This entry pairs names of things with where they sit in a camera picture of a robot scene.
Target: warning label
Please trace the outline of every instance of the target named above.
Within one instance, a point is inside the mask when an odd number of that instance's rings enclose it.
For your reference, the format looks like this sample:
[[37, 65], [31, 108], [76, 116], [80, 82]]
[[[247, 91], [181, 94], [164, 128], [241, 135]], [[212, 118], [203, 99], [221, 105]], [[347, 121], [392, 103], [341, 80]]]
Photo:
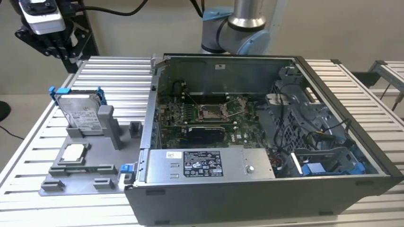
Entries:
[[220, 151], [185, 151], [184, 176], [223, 176]]

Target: motherboard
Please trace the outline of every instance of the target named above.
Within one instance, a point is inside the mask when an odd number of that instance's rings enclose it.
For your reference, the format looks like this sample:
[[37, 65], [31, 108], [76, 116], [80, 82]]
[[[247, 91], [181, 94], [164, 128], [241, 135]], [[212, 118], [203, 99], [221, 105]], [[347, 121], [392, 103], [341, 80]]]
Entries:
[[163, 148], [267, 148], [253, 105], [244, 95], [160, 97]]

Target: slotted aluminum surface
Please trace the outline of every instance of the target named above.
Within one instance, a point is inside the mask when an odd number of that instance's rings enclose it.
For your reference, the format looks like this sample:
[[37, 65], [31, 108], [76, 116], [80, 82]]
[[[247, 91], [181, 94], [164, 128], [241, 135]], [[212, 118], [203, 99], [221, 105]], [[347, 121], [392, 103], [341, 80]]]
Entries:
[[404, 92], [404, 61], [376, 61], [369, 71], [376, 72], [400, 92]]
[[[380, 148], [404, 171], [403, 123], [368, 93], [343, 65], [336, 65], [328, 60], [308, 62]], [[115, 117], [119, 122], [141, 120], [149, 89], [149, 69], [149, 59], [92, 57], [83, 63], [81, 71], [72, 79], [72, 87], [93, 89], [103, 86], [108, 103], [115, 106]], [[55, 197], [37, 195], [64, 141], [67, 126], [61, 112], [51, 105], [41, 118], [37, 130], [31, 132], [32, 139], [27, 137], [19, 149], [21, 155], [13, 157], [16, 161], [11, 164], [15, 164], [15, 167], [0, 175], [0, 179], [8, 175], [0, 188], [0, 226], [139, 226], [124, 194]], [[403, 223], [404, 184], [400, 184], [384, 195], [361, 199], [337, 216], [192, 226], [389, 227], [403, 226]]]

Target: blue plastic part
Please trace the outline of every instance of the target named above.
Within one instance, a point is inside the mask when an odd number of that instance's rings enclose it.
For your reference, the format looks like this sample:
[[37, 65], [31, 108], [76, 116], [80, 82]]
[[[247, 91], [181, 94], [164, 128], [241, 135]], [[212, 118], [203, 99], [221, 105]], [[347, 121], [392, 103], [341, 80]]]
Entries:
[[309, 168], [309, 171], [316, 174], [316, 173], [324, 173], [325, 169], [321, 165], [321, 163], [307, 163], [307, 166]]
[[101, 105], [107, 105], [105, 93], [104, 93], [104, 90], [101, 89], [101, 87], [96, 88], [96, 92], [100, 96]]
[[361, 175], [365, 174], [364, 165], [357, 162], [352, 170], [337, 173], [325, 172], [321, 163], [308, 163], [301, 167], [303, 176], [336, 176], [336, 175]]
[[301, 171], [303, 171], [304, 176], [325, 173], [325, 169], [324, 169], [321, 163], [307, 163], [301, 167]]
[[69, 93], [71, 93], [71, 89], [68, 87], [61, 87], [56, 91], [57, 95], [68, 95]]
[[355, 164], [355, 168], [352, 170], [348, 171], [349, 174], [355, 175], [355, 174], [364, 174], [365, 173], [365, 167], [364, 164], [361, 164], [360, 162], [357, 162]]
[[120, 173], [121, 174], [132, 174], [133, 173], [133, 164], [123, 164], [120, 166]]
[[228, 17], [232, 13], [233, 13], [233, 7], [216, 6], [205, 10], [205, 12], [203, 13], [203, 21]]
[[59, 106], [59, 104], [57, 104], [57, 102], [56, 102], [56, 98], [55, 98], [55, 89], [56, 89], [56, 88], [55, 88], [53, 86], [49, 87], [48, 92], [49, 92], [51, 98], [53, 99], [55, 106]]
[[237, 50], [237, 54], [263, 54], [268, 48], [269, 32], [267, 30], [259, 31], [253, 34]]

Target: barcode sticker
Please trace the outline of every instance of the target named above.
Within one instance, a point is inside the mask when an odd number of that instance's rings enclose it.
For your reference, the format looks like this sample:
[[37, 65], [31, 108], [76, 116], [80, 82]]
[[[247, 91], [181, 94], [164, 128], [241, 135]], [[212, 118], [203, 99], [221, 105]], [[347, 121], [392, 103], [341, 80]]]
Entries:
[[168, 151], [165, 158], [183, 158], [183, 152]]
[[76, 127], [83, 131], [97, 131], [101, 130], [100, 121], [96, 112], [89, 111], [75, 111], [71, 114]]

